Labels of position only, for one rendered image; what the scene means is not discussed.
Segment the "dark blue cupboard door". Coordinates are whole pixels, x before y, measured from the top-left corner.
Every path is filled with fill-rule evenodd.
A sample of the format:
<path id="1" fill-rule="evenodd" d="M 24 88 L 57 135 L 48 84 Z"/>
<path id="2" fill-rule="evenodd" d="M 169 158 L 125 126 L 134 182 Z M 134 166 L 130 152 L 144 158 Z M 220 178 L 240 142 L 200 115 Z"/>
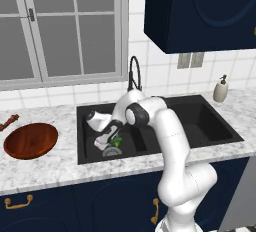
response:
<path id="1" fill-rule="evenodd" d="M 249 161 L 248 157 L 212 163 L 217 182 L 208 191 L 195 213 L 195 221 L 203 230 L 218 230 Z"/>
<path id="2" fill-rule="evenodd" d="M 130 175 L 73 187 L 81 232 L 155 232 L 153 199 L 162 172 Z"/>
<path id="3" fill-rule="evenodd" d="M 0 232 L 79 232 L 71 187 L 0 196 Z"/>

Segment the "black kitchen sink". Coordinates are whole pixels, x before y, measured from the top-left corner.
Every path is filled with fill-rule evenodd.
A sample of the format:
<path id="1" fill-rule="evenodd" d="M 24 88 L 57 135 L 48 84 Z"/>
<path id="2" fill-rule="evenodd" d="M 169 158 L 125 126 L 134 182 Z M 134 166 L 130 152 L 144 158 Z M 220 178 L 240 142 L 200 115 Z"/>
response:
<path id="1" fill-rule="evenodd" d="M 168 97 L 166 101 L 167 106 L 177 114 L 191 149 L 243 141 L 243 138 L 201 95 Z M 91 111 L 111 114 L 113 108 L 114 103 L 77 108 L 79 165 L 161 152 L 152 127 L 136 128 L 126 124 L 118 133 L 122 139 L 122 154 L 103 157 L 102 152 L 94 145 L 96 132 L 87 124 L 85 117 Z"/>

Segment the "grey wall socket plate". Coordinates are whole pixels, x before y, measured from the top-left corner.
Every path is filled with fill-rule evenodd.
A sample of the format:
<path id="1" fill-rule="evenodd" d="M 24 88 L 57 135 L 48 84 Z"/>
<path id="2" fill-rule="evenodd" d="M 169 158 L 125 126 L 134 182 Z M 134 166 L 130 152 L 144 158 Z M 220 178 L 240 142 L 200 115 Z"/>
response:
<path id="1" fill-rule="evenodd" d="M 202 66 L 204 60 L 203 52 L 196 52 L 192 55 L 191 68 L 199 68 Z"/>
<path id="2" fill-rule="evenodd" d="M 191 54 L 190 53 L 180 53 L 178 57 L 178 69 L 186 69 L 189 67 L 190 64 L 190 59 L 191 59 Z"/>

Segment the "grey framed window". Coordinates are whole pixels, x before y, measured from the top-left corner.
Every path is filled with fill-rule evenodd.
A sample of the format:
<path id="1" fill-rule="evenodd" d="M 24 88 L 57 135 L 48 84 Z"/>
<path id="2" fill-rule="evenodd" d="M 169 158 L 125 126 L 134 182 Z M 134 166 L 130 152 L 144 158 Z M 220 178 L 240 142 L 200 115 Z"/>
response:
<path id="1" fill-rule="evenodd" d="M 0 0 L 0 90 L 127 77 L 128 0 Z"/>

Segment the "brown wooden bowl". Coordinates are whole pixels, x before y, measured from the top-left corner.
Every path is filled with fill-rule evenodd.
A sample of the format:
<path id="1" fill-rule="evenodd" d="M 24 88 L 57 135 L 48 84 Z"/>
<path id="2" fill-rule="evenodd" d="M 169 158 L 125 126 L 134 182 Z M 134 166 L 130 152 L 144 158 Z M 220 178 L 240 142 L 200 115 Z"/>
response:
<path id="1" fill-rule="evenodd" d="M 24 125 L 10 133 L 4 141 L 5 152 L 16 159 L 31 160 L 48 153 L 58 139 L 57 129 L 46 123 Z"/>

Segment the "grey sink drain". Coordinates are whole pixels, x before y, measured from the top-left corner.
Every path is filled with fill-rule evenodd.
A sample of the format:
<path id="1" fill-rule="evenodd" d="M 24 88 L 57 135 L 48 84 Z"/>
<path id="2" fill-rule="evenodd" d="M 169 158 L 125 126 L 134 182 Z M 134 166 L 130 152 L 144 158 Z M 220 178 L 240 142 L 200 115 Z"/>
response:
<path id="1" fill-rule="evenodd" d="M 121 155 L 122 151 L 118 147 L 107 147 L 103 152 L 102 156 L 103 157 L 110 157 L 110 156 L 116 156 L 116 155 Z"/>

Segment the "brown wooden stick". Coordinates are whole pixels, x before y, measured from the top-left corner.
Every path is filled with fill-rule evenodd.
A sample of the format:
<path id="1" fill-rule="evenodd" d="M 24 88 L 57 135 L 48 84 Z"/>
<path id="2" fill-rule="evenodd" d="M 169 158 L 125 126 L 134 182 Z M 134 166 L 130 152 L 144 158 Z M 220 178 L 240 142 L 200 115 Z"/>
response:
<path id="1" fill-rule="evenodd" d="M 19 119 L 19 115 L 11 115 L 11 117 L 4 123 L 0 124 L 0 131 L 3 131 L 5 128 L 7 128 L 11 123 L 17 121 Z"/>

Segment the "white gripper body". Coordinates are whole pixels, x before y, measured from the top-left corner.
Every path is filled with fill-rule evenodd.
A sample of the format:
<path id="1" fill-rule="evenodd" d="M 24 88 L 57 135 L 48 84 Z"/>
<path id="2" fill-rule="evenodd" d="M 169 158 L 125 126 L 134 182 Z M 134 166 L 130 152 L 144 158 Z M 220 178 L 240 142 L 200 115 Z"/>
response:
<path id="1" fill-rule="evenodd" d="M 94 141 L 94 145 L 100 150 L 104 150 L 109 145 L 109 137 L 107 135 L 97 137 Z"/>

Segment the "beige soap dispenser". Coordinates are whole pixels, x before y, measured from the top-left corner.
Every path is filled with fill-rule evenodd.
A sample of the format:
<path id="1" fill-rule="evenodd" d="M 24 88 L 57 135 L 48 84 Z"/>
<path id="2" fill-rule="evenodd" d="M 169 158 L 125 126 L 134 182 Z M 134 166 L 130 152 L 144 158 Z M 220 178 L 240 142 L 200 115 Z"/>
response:
<path id="1" fill-rule="evenodd" d="M 224 74 L 220 77 L 220 81 L 216 84 L 213 92 L 213 100 L 218 103 L 222 103 L 228 93 L 228 83 L 226 81 L 227 75 Z"/>

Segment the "green broccoli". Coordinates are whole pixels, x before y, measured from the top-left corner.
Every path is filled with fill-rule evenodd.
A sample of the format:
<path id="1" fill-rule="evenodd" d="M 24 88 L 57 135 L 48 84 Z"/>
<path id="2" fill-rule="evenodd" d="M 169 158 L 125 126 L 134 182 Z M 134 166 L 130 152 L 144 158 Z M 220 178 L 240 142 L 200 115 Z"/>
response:
<path id="1" fill-rule="evenodd" d="M 110 141 L 110 145 L 111 145 L 112 147 L 117 147 L 117 148 L 119 148 L 119 147 L 121 146 L 121 144 L 122 144 L 122 137 L 119 136 L 119 135 L 115 136 L 115 137 Z"/>

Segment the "dark blue wall cupboard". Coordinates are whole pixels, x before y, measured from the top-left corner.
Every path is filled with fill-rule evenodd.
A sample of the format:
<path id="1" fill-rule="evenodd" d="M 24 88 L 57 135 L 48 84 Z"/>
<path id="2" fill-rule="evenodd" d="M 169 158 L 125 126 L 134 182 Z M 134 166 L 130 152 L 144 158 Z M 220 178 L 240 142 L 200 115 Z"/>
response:
<path id="1" fill-rule="evenodd" d="M 256 0 L 145 0 L 144 33 L 166 54 L 256 48 Z"/>

